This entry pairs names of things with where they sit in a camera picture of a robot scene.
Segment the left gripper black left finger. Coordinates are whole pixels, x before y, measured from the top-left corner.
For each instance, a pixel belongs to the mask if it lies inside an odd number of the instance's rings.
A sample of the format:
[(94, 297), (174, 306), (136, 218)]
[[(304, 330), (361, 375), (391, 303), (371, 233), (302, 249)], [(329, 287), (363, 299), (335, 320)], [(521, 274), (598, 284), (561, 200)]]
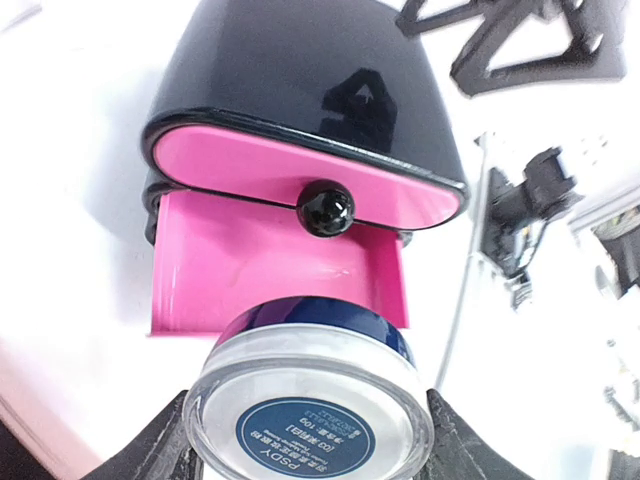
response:
[(186, 435), (181, 391), (120, 452), (102, 464), (103, 479), (202, 479), (204, 463)]

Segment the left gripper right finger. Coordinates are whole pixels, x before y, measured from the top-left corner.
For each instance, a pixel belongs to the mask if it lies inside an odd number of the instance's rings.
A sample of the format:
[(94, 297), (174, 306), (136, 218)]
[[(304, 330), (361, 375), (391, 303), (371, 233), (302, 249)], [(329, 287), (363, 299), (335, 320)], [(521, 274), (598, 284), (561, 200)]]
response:
[(504, 479), (505, 463), (435, 389), (427, 391), (435, 426), (423, 479)]

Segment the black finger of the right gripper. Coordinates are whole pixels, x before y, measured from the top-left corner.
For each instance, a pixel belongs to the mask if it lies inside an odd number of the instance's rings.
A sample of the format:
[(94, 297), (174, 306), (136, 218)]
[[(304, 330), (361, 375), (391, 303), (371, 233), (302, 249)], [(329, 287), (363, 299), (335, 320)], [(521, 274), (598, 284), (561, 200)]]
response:
[(480, 20), (450, 67), (468, 97), (528, 84), (613, 81), (626, 75), (625, 1), (461, 1), (426, 15), (407, 1), (396, 25), (408, 38)]

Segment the round glass cosmetic jar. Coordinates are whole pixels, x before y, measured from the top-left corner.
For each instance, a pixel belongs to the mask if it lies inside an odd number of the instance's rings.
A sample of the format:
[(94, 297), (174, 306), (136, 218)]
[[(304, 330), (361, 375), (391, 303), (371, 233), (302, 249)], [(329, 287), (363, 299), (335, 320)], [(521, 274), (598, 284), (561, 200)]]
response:
[(227, 479), (410, 479), (434, 424), (414, 356), (378, 314), (324, 297), (255, 306), (218, 338), (183, 406)]

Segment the black pink tiered rack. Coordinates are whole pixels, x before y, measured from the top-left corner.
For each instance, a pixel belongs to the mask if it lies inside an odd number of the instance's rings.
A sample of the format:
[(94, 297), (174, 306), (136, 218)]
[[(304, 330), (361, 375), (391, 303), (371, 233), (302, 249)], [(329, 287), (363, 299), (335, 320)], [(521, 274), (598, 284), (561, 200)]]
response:
[(202, 1), (141, 151), (151, 331), (216, 335), (245, 311), (339, 299), (410, 320), (403, 237), (469, 187), (425, 49), (379, 1)]

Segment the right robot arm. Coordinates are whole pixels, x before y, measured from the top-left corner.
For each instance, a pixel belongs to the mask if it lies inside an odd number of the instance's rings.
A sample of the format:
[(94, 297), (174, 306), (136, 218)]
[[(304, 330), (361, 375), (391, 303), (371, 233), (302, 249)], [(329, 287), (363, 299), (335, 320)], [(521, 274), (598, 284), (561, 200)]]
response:
[(435, 329), (424, 479), (639, 475), (639, 5), (458, 1), (396, 20), (474, 21), (450, 70), (478, 98), (460, 277)]

